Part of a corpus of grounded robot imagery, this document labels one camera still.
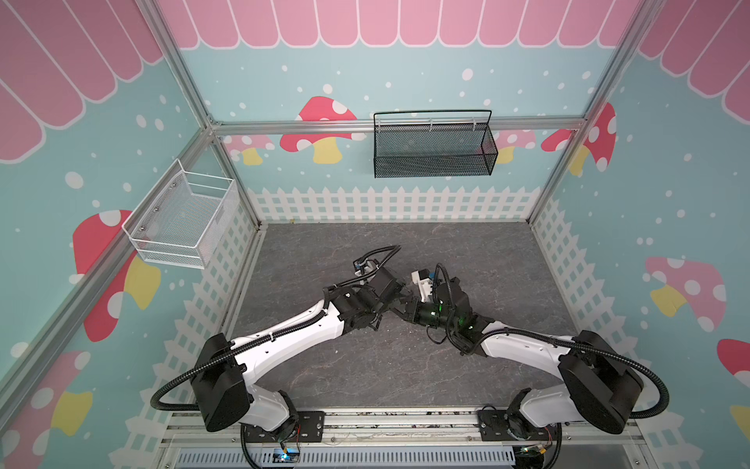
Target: mushroom illustration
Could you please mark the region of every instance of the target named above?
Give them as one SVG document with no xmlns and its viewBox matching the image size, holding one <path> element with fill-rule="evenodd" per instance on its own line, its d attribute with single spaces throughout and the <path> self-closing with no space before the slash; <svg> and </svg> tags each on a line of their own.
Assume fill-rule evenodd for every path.
<svg viewBox="0 0 750 469">
<path fill-rule="evenodd" d="M 78 273 L 70 277 L 71 281 L 78 281 L 89 271 L 129 214 L 128 210 L 102 212 L 78 225 L 73 232 L 73 255 Z M 140 309 L 146 309 L 160 283 L 159 268 L 149 266 L 132 253 L 83 321 L 88 339 L 99 342 L 112 334 L 120 318 L 125 293 L 133 297 Z"/>
<path fill-rule="evenodd" d="M 325 96 L 315 96 L 299 112 L 297 121 L 352 121 L 357 117 L 342 103 Z M 335 164 L 341 161 L 341 151 L 336 138 L 364 140 L 365 134 L 288 134 L 281 137 L 281 148 L 298 152 L 312 145 L 315 148 L 313 161 L 318 164 Z"/>
<path fill-rule="evenodd" d="M 727 309 L 727 292 L 721 274 L 708 263 L 667 257 L 646 259 L 644 276 L 664 284 L 651 292 L 651 299 L 659 310 L 674 317 L 681 307 L 690 304 L 701 329 L 713 331 L 724 318 Z"/>
<path fill-rule="evenodd" d="M 729 412 L 732 414 L 739 429 L 745 434 L 745 438 L 750 440 L 750 407 L 731 405 Z"/>
<path fill-rule="evenodd" d="M 572 132 L 561 129 L 550 135 L 541 143 L 541 149 L 546 152 L 555 152 L 565 148 Z M 594 127 L 589 131 L 583 141 L 583 145 L 576 151 L 568 170 L 571 174 L 581 177 L 584 173 L 584 162 L 586 157 L 592 155 L 596 169 L 604 171 L 612 161 L 612 153 L 617 140 L 617 117 L 612 104 L 607 103 L 596 119 Z"/>
<path fill-rule="evenodd" d="M 78 432 L 94 403 L 94 395 L 91 392 L 73 394 L 66 389 L 90 359 L 89 352 L 80 351 L 58 357 L 2 436 L 5 469 L 39 467 L 53 428 L 69 437 Z"/>
<path fill-rule="evenodd" d="M 536 135 L 533 131 L 498 131 L 494 137 L 497 145 L 495 164 L 513 161 L 513 150 L 517 147 L 530 150 L 536 146 Z"/>
<path fill-rule="evenodd" d="M 750 344 L 726 338 L 718 341 L 716 355 L 727 371 L 750 387 Z"/>
<path fill-rule="evenodd" d="M 227 135 L 222 141 L 234 161 L 239 161 L 239 155 L 242 155 L 242 162 L 248 166 L 263 164 L 258 148 L 276 148 L 268 135 Z"/>
</svg>

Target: gray floor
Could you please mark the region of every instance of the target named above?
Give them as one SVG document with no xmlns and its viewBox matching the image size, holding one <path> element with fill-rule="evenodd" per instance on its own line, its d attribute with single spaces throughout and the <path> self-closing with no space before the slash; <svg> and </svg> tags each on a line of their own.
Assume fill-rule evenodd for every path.
<svg viewBox="0 0 750 469">
<path fill-rule="evenodd" d="M 353 276 L 355 258 L 390 244 L 402 249 L 389 268 L 408 276 L 442 262 L 479 314 L 538 332 L 575 332 L 527 224 L 381 223 L 272 224 L 233 335 L 301 313 L 322 298 L 322 287 Z M 258 381 L 287 391 L 298 407 L 507 405 L 519 389 L 559 383 L 511 360 L 461 356 L 394 314 L 377 332 L 356 330 L 318 344 Z"/>
</svg>

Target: white picket fence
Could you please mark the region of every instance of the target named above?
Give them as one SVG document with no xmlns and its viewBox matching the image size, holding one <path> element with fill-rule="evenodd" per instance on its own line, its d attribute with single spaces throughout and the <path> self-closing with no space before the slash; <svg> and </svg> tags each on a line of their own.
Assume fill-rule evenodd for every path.
<svg viewBox="0 0 750 469">
<path fill-rule="evenodd" d="M 268 222 L 320 221 L 525 221 L 539 197 L 540 188 L 527 192 L 526 188 L 511 191 L 505 188 L 482 192 L 464 188 L 441 192 L 429 188 L 414 188 L 407 192 L 388 188 L 375 192 L 373 188 L 346 192 L 339 188 L 331 192 L 324 188 L 315 192 L 293 189 L 291 193 L 263 189 L 259 194 L 247 191 L 258 216 Z"/>
<path fill-rule="evenodd" d="M 233 283 L 245 249 L 248 249 L 253 227 L 242 206 L 219 241 L 211 262 L 202 271 L 199 284 L 193 284 L 194 297 L 185 301 L 185 317 L 175 321 L 174 340 L 164 342 L 166 358 L 154 365 L 154 386 L 140 392 L 143 408 L 140 414 L 125 421 L 130 434 L 125 445 L 109 454 L 115 469 L 151 467 L 156 449 L 167 430 L 168 412 L 155 410 L 149 404 L 156 389 L 193 368 L 207 338 L 218 333 L 221 315 L 229 301 Z M 165 402 L 189 402 L 192 389 L 184 383 L 165 396 Z"/>
<path fill-rule="evenodd" d="M 604 294 L 605 281 L 594 276 L 595 264 L 586 262 L 586 249 L 578 248 L 578 235 L 572 234 L 572 223 L 565 222 L 565 210 L 560 211 L 559 207 L 559 200 L 549 201 L 533 228 L 576 327 L 595 331 L 617 353 L 650 366 L 648 360 L 639 359 L 635 353 L 638 339 L 625 334 L 625 318 L 613 313 L 615 298 Z M 657 398 L 656 388 L 647 381 L 636 408 L 650 407 Z M 683 420 L 679 414 L 665 412 L 638 421 L 659 467 L 669 467 L 664 466 L 669 463 L 674 468 L 687 464 L 699 469 L 703 450 L 685 442 L 680 434 Z"/>
</svg>

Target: wire mesh basket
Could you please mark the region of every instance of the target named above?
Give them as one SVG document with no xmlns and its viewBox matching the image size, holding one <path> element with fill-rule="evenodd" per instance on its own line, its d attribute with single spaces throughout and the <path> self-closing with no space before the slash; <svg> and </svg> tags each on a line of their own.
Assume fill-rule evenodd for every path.
<svg viewBox="0 0 750 469">
<path fill-rule="evenodd" d="M 122 229 L 145 262 L 204 269 L 237 210 L 237 183 L 185 171 L 180 160 L 162 181 Z"/>
<path fill-rule="evenodd" d="M 491 110 L 374 113 L 375 177 L 492 174 L 497 146 L 491 116 Z"/>
</svg>

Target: black wire basket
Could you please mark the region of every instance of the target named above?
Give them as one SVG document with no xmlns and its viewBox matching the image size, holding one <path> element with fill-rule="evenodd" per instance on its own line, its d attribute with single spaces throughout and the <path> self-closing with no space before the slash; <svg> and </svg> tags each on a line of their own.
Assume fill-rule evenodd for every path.
<svg viewBox="0 0 750 469">
<path fill-rule="evenodd" d="M 374 113 L 375 177 L 492 174 L 497 146 L 490 130 L 491 116 L 490 110 Z"/>
</svg>

